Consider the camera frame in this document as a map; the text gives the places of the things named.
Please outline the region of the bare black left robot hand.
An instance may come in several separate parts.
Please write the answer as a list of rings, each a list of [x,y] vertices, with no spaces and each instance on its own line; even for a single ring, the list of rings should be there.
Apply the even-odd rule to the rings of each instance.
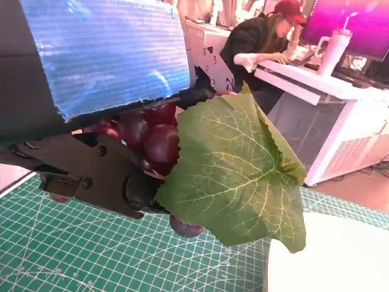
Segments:
[[[1,163],[40,188],[127,217],[162,213],[162,180],[103,119],[212,97],[192,86],[177,10],[160,1],[1,2]]]

